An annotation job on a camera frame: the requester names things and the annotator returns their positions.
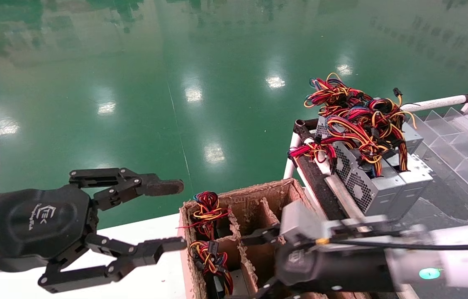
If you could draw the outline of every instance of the cardboard compartment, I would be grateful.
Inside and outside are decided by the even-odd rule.
[[[244,279],[234,280],[234,294],[241,295],[243,291],[253,294],[274,275],[274,247],[271,244],[245,247],[240,244],[241,236],[249,235],[255,229],[278,223],[282,216],[282,208],[295,200],[301,200],[306,206],[312,208],[302,187],[294,179],[274,181],[219,194],[221,207],[230,208],[232,211],[228,221],[224,219],[217,225],[222,229],[228,226],[228,231],[232,233],[217,240],[219,251],[228,254],[227,266],[231,274],[235,272],[238,275],[240,273],[238,269],[240,269],[244,277]],[[196,202],[184,203],[180,209],[181,227],[192,223],[190,215],[196,210]],[[189,244],[196,240],[193,228],[180,229],[179,235],[186,238]],[[182,251],[181,256],[187,290],[186,297],[207,299],[204,279],[188,256],[188,250]],[[278,293],[283,297],[290,295],[287,291]],[[326,296],[310,293],[303,294],[301,298],[324,299]]]

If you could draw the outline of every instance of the power supply unit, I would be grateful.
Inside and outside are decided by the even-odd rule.
[[[342,142],[335,142],[338,161],[335,172],[365,216],[389,214],[391,206],[405,185],[393,167],[382,160],[382,174],[369,178],[358,165],[356,155]]]
[[[405,140],[405,145],[407,147],[407,153],[414,153],[424,139],[408,123],[403,123],[402,132],[403,139]]]
[[[323,139],[329,136],[330,133],[328,131],[327,118],[319,116],[319,121],[317,121],[317,131],[315,132],[315,137]]]
[[[396,169],[399,167],[398,155],[390,157],[386,161]],[[408,154],[407,167],[407,172],[400,172],[398,174],[405,185],[402,186],[392,205],[385,213],[388,219],[399,220],[407,214],[429,183],[433,181],[433,178],[429,175],[431,168],[419,159],[418,156]]]

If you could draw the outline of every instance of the cable connector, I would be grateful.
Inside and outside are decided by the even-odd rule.
[[[335,168],[337,168],[337,157],[334,157],[330,161],[330,174],[335,174]]]
[[[204,271],[204,263],[201,261],[194,261],[194,264],[199,271]]]
[[[217,250],[219,250],[219,242],[210,241],[208,242],[208,253],[217,257]]]
[[[228,270],[221,266],[216,266],[217,272],[228,273]]]
[[[402,92],[398,89],[398,87],[393,88],[393,92],[395,93],[395,97],[402,95]]]

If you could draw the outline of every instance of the black wire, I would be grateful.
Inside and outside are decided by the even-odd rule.
[[[398,243],[380,243],[380,242],[361,242],[351,240],[330,240],[331,244],[367,246],[377,248],[403,248],[413,250],[468,250],[466,245],[426,245],[426,244],[398,244]]]

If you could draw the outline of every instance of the white tabletop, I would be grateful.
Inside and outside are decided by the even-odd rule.
[[[175,237],[178,225],[179,215],[174,214],[102,229],[98,231],[98,234],[137,244],[144,240]],[[65,270],[108,265],[112,260],[112,257],[89,251]],[[59,294],[50,294],[38,286],[37,281],[43,273],[43,267],[20,273],[0,273],[0,299],[5,297],[33,299],[186,298],[180,252],[164,253],[157,265],[138,267],[120,282]]]

